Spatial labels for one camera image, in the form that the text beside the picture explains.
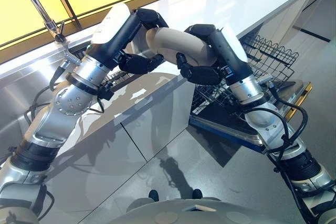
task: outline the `kitchen counter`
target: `kitchen counter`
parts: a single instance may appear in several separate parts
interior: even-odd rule
[[[144,8],[158,11],[174,29],[229,23],[240,38],[295,1],[160,0]],[[90,40],[95,28],[69,36],[69,47]],[[59,50],[51,43],[0,65],[0,88],[6,88],[5,80],[28,76],[28,70],[43,71],[60,59]],[[193,87],[164,62],[104,101],[103,115],[85,113],[53,163],[47,186],[56,201],[41,223],[78,223],[130,179],[185,129]]]

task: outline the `black shoe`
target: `black shoe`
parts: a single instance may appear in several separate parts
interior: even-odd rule
[[[148,197],[154,200],[155,202],[159,201],[159,194],[158,191],[156,190],[151,190],[148,194]]]
[[[203,194],[201,190],[199,189],[193,190],[193,199],[202,199],[202,198],[203,198]]]

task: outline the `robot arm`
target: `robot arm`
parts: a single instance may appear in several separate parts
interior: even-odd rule
[[[171,29],[164,28],[153,30],[148,31],[150,34],[148,44],[153,51],[167,51],[165,47],[174,48],[173,43],[164,45],[162,41],[171,38],[171,34],[175,32],[170,33]],[[205,66],[192,65],[189,62],[195,61],[192,57],[195,53],[185,42],[186,47],[175,54],[176,64],[182,76],[190,82],[202,85],[219,84],[225,78],[226,84],[245,113],[246,121],[261,136],[266,153],[276,166],[275,171],[281,173],[305,221],[318,223],[320,219],[319,223],[332,223],[329,221],[336,219],[335,213],[332,213],[336,211],[335,181],[311,156],[299,138],[308,118],[305,110],[297,108],[302,112],[303,120],[306,122],[301,124],[299,130],[294,131],[277,112],[277,108],[267,101],[247,63],[246,54],[230,27],[225,26],[222,30],[218,30],[213,25],[194,25],[185,32],[188,33],[183,35],[185,41],[189,40],[190,35],[199,38],[199,41],[194,42],[194,47],[208,47],[208,50],[200,50],[203,53],[196,55],[196,60],[208,58],[209,54],[213,54],[217,58],[217,63],[209,62]],[[172,57],[165,54],[164,56],[166,59]],[[281,100],[271,82],[269,88],[279,102],[295,106]]]
[[[29,208],[38,216],[47,192],[43,181],[59,149],[92,101],[109,100],[113,95],[111,84],[102,84],[108,72],[119,65],[124,71],[144,74],[162,62],[161,55],[147,59],[123,51],[142,25],[147,29],[167,27],[153,10],[138,9],[130,14],[125,4],[111,9],[81,64],[57,85],[50,105],[36,115],[20,146],[0,170],[0,205]]]

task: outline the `yellow trim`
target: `yellow trim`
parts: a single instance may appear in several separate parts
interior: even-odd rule
[[[301,106],[301,104],[307,98],[308,94],[310,93],[310,91],[312,89],[313,89],[313,85],[311,84],[311,82],[308,82],[306,88],[304,89],[303,93],[300,95],[299,99],[296,101],[295,105]],[[297,111],[297,109],[290,108],[290,110],[287,112],[287,114],[285,116],[287,122],[289,122],[289,120],[294,116],[294,114],[296,113],[296,111]]]

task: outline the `wire rack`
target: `wire rack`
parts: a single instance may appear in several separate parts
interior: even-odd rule
[[[245,37],[241,44],[257,78],[269,73],[275,80],[284,83],[293,75],[291,66],[299,56],[297,52],[260,38],[259,35]]]
[[[292,52],[259,35],[245,36],[240,42],[257,79],[269,73],[278,82],[277,87],[280,87],[293,75],[294,71],[290,67],[299,56],[297,52]],[[196,85],[192,113],[198,114],[210,103],[216,102],[230,114],[242,118],[241,113],[234,110],[235,100],[225,80],[217,86]]]

